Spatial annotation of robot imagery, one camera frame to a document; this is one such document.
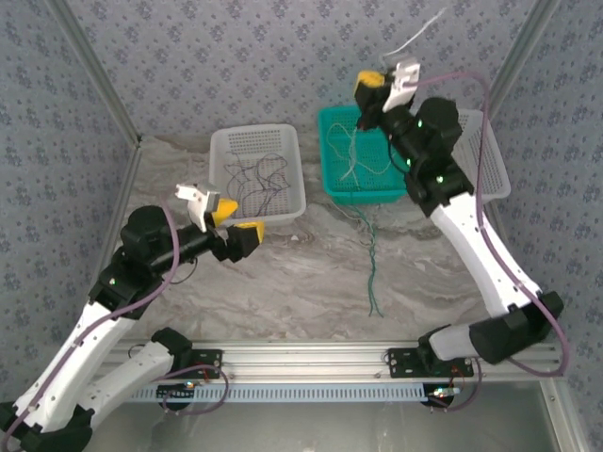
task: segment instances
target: patterned wall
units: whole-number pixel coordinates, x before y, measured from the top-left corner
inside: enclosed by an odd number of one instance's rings
[[[409,50],[424,74],[491,77],[530,8],[518,0],[70,0],[143,135],[284,121],[315,128],[324,106],[351,104],[356,74],[379,68],[440,8]],[[479,104],[473,85],[438,92]]]
[[[128,155],[41,0],[0,1],[0,400],[81,313]]]
[[[603,6],[562,2],[495,120],[513,185],[499,204],[515,254],[560,292],[569,382],[603,450]]]

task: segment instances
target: teal plastic basket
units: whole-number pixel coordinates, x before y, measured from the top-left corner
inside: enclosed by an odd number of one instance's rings
[[[355,105],[323,108],[318,112],[320,164],[324,190],[337,204],[374,204],[397,201],[406,194],[404,176],[390,164],[387,140],[381,130],[357,131],[356,161],[358,164],[354,167],[356,177],[354,178],[350,173],[343,178],[350,169],[350,137],[348,134],[351,136],[358,118],[360,118],[360,110]],[[341,124],[348,134],[341,127],[333,126],[333,124]],[[396,164],[403,170],[407,170],[408,167],[402,162],[398,153],[392,151],[392,154]],[[378,174],[388,165],[389,168],[383,174]],[[377,174],[369,171],[365,166],[373,169]]]

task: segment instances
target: green string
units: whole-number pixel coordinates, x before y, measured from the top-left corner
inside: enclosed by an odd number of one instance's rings
[[[375,292],[373,291],[373,282],[375,281],[375,274],[377,273],[377,262],[375,261],[375,242],[377,241],[377,234],[375,233],[375,229],[372,224],[368,221],[365,214],[363,214],[358,207],[355,205],[350,205],[349,208],[353,210],[356,215],[366,224],[368,227],[368,231],[370,232],[370,247],[368,249],[368,255],[370,256],[370,276],[368,277],[368,301],[370,302],[370,311],[368,312],[368,316],[371,317],[373,311],[377,311],[381,317],[383,317],[382,312],[379,309],[379,304],[377,303],[377,299],[375,298]]]

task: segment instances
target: wallpaper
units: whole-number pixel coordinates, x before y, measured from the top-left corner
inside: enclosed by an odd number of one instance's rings
[[[603,6],[562,2],[494,122],[515,255],[566,302],[569,382],[603,450]]]
[[[81,313],[129,154],[43,1],[0,1],[0,400]]]
[[[70,0],[143,135],[206,134],[287,122],[316,127],[319,109],[353,103],[356,74],[408,46],[425,76],[471,69],[491,78],[531,1]],[[479,105],[480,90],[450,82],[426,94]]]

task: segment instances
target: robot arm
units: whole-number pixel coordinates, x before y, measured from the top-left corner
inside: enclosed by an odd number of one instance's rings
[[[207,251],[219,261],[237,262],[259,246],[264,232],[261,222],[231,226],[226,230],[227,239],[218,234],[216,228],[236,210],[236,202],[220,200],[212,186],[177,188],[176,196],[188,201],[193,222],[177,230],[180,263]],[[107,353],[136,324],[148,304],[102,319],[128,306],[134,308],[152,294],[174,261],[171,229],[158,206],[134,211],[122,228],[121,239],[122,246],[90,290],[82,315],[55,359],[17,401],[0,404],[0,428],[13,428],[12,434],[27,452],[82,450],[92,429],[136,389],[189,365],[191,343],[165,329],[154,335],[136,359],[90,383]],[[101,321],[83,341],[78,339],[82,331]]]
[[[361,110],[357,127],[380,128],[409,167],[404,181],[410,198],[440,228],[459,252],[481,291],[491,318],[471,325],[447,326],[419,339],[426,369],[454,358],[480,356],[499,363],[543,340],[550,324],[540,309],[503,271],[481,235],[485,229],[494,250],[520,284],[535,294],[557,318],[562,301],[555,292],[543,294],[506,249],[487,218],[476,218],[474,187],[452,158],[463,132],[456,104],[427,99],[410,111],[418,80],[415,60],[405,60],[387,73],[363,71],[354,97]]]

